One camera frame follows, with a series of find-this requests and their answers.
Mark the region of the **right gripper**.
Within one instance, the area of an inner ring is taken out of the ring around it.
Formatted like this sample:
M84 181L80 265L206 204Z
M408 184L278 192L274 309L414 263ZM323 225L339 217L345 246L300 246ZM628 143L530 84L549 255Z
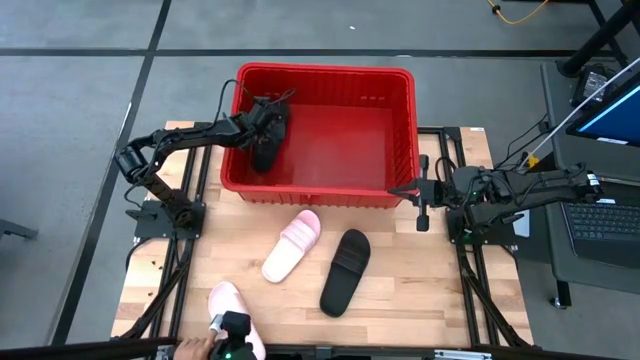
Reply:
M439 180L429 180L427 178L429 168L429 157L427 155L419 156L420 176L411 180L407 184L393 187L388 193L403 199L417 200L419 213L417 216L416 229L418 231L428 231L430 220L427 214L428 207L441 207L444 205L445 183Z

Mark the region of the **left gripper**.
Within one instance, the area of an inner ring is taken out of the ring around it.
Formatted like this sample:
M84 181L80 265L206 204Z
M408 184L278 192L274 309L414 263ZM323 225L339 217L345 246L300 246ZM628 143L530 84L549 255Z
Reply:
M290 106L285 101L255 102L247 115L249 135L244 148L258 145L260 152L276 152L280 145L276 124L289 120L290 115Z

